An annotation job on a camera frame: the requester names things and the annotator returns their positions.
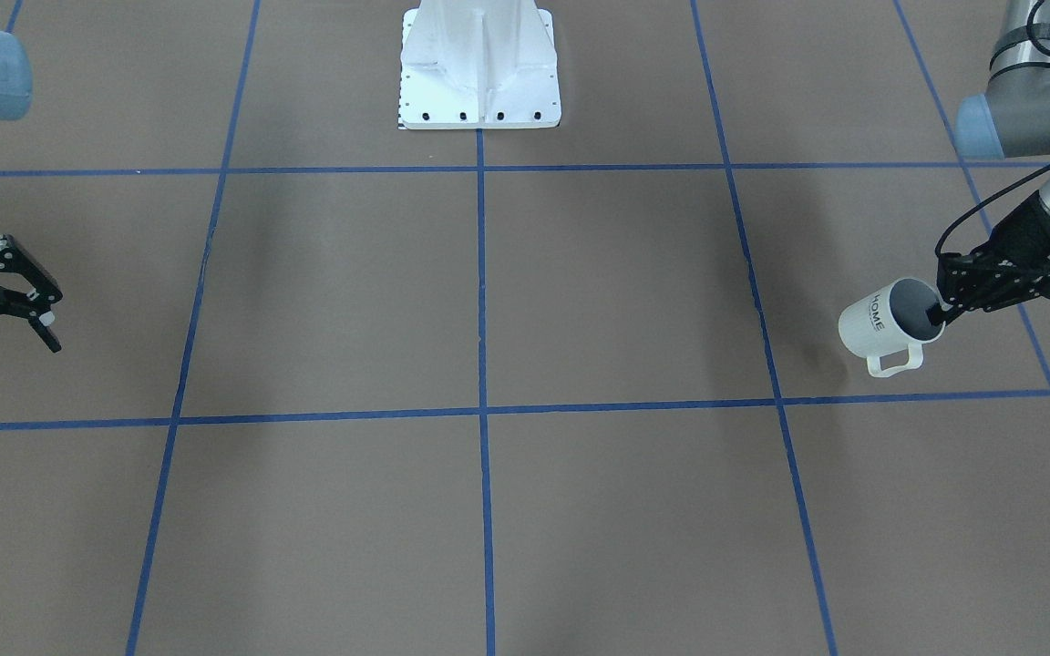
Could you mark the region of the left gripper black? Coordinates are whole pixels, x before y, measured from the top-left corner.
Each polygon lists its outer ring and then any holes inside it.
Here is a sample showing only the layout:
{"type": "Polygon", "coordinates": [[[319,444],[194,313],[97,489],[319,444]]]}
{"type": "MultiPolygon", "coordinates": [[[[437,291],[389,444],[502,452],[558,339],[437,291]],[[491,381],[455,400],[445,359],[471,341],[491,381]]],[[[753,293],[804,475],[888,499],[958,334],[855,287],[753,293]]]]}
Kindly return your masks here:
{"type": "Polygon", "coordinates": [[[936,285],[944,306],[926,310],[934,329],[976,310],[994,312],[1050,300],[1050,211],[1038,192],[1001,220],[971,252],[937,251],[936,285]]]}

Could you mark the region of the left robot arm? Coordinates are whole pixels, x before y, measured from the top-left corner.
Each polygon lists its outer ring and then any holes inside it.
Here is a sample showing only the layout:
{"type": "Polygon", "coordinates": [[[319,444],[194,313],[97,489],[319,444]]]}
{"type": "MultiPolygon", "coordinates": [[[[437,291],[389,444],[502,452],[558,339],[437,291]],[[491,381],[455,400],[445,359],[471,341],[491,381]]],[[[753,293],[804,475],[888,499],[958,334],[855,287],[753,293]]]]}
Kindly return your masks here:
{"type": "MultiPolygon", "coordinates": [[[[1050,155],[1050,1],[1008,4],[986,90],[959,106],[954,146],[966,160],[1050,155]]],[[[1038,176],[1038,190],[1000,220],[984,244],[966,253],[936,245],[944,303],[928,311],[930,323],[1050,300],[1050,165],[1038,176]]]]}

